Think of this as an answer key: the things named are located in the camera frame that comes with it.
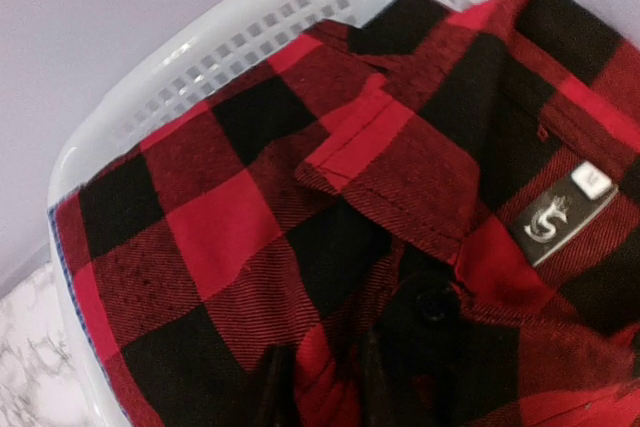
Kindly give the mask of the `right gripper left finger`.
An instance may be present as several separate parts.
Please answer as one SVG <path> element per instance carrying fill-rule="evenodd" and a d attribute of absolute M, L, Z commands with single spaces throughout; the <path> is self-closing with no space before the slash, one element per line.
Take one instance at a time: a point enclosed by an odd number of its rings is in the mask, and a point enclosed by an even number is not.
<path fill-rule="evenodd" d="M 298 426 L 294 399 L 295 352 L 291 346 L 273 346 L 261 364 L 258 426 Z"/>

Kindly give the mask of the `red black plaid shirt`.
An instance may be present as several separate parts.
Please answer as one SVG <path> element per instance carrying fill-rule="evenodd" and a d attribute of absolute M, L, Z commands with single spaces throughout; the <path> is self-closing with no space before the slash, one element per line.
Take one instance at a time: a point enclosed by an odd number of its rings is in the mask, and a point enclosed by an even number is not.
<path fill-rule="evenodd" d="M 571 0 L 321 22 L 50 218 L 135 426 L 639 422 L 639 52 Z"/>

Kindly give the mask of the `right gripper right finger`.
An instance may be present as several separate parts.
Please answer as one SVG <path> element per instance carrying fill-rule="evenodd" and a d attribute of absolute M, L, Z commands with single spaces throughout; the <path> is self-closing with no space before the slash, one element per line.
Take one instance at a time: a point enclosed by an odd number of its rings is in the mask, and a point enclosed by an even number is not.
<path fill-rule="evenodd" d="M 397 426 L 375 331 L 367 332 L 359 346 L 362 424 L 370 427 Z"/>

